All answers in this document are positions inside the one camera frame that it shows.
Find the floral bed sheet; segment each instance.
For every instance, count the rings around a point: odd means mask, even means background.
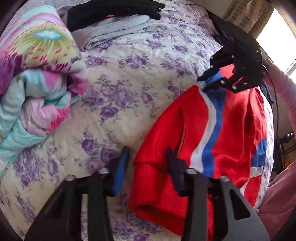
[[[54,7],[65,6],[64,0]],[[72,0],[71,4],[84,2]],[[29,0],[17,15],[52,0]],[[202,7],[185,0],[161,0],[162,19],[148,31],[122,36],[82,53],[88,67],[88,87],[68,118],[44,143],[25,149],[0,183],[0,209],[24,238],[46,200],[67,174],[84,177],[117,157],[123,146],[131,160],[161,113],[209,68],[210,56],[221,46]],[[273,120],[267,100],[268,151],[262,201],[273,165]],[[179,240],[170,231],[127,209],[133,175],[128,167],[123,191],[108,199],[115,240]],[[86,198],[81,214],[87,240]]]

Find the patterned curtain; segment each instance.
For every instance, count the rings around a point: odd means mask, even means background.
[[[234,0],[224,20],[234,23],[257,38],[273,10],[274,7],[266,0]]]

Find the pink and teal fabric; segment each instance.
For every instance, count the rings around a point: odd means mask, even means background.
[[[84,93],[86,65],[56,10],[35,8],[0,38],[0,176],[43,141]]]

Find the black garment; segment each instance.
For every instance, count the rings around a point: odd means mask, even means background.
[[[268,91],[266,84],[263,83],[260,86],[260,89],[261,89],[262,93],[264,94],[264,96],[266,97],[266,99],[268,100],[268,102],[270,103],[271,109],[272,109],[272,105],[274,103],[274,98],[270,95],[270,92]]]
[[[160,19],[165,5],[153,0],[91,0],[69,9],[67,27],[70,32],[85,28],[108,17],[148,15]]]

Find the gray fabric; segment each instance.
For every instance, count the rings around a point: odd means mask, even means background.
[[[66,22],[67,14],[62,20]],[[153,20],[147,15],[106,18],[89,27],[72,32],[82,51],[91,50],[106,41],[126,34],[146,31]]]

